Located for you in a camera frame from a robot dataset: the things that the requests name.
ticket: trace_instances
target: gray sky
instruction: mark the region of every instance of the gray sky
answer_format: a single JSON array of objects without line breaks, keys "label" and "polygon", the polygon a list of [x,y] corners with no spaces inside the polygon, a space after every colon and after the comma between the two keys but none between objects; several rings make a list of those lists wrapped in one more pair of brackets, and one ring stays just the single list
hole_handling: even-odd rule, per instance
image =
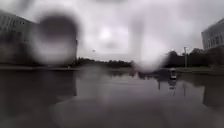
[{"label": "gray sky", "polygon": [[78,55],[100,60],[155,62],[169,50],[202,48],[201,31],[224,16],[223,0],[34,0],[18,9],[20,0],[0,1],[35,22],[54,11],[78,19]]}]

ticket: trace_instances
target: road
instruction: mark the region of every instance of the road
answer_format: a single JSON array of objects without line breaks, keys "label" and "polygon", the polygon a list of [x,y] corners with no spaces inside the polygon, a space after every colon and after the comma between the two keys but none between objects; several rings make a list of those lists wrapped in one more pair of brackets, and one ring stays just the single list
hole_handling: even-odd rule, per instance
[{"label": "road", "polygon": [[1,128],[223,128],[221,76],[1,71]]}]

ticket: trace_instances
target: lamp post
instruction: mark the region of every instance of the lamp post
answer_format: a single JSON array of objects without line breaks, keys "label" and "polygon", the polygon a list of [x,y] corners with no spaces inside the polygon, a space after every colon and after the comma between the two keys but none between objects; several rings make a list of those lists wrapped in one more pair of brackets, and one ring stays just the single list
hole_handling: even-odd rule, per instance
[{"label": "lamp post", "polygon": [[185,68],[187,67],[187,50],[186,50],[187,48],[186,47],[184,47],[184,57],[185,57]]}]

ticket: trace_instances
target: building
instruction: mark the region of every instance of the building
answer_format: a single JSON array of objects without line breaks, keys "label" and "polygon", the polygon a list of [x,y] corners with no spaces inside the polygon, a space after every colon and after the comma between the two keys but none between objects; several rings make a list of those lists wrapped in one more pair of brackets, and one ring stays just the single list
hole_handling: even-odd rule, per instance
[{"label": "building", "polygon": [[202,32],[203,47],[205,50],[224,45],[224,19],[211,25]]},{"label": "building", "polygon": [[22,63],[29,31],[34,25],[19,16],[0,11],[0,63]]},{"label": "building", "polygon": [[203,47],[209,55],[211,65],[224,65],[224,19],[211,25],[202,33]]}]

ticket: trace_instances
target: vegetation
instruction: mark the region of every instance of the vegetation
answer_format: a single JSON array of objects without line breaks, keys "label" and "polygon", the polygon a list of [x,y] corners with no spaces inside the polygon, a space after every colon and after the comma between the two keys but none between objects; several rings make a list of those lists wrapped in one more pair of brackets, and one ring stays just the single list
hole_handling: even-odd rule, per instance
[{"label": "vegetation", "polygon": [[[204,50],[195,48],[191,53],[187,54],[187,66],[188,67],[207,67],[213,65],[213,61],[210,59],[210,53]],[[175,51],[169,53],[169,59],[165,67],[184,67],[185,66],[185,54],[178,55]]]},{"label": "vegetation", "polygon": [[108,68],[122,68],[122,67],[131,67],[130,62],[125,62],[125,61],[96,61],[92,59],[86,59],[86,58],[78,58],[77,61],[72,64],[72,67],[81,67],[84,65],[98,65],[98,66],[106,66]]}]

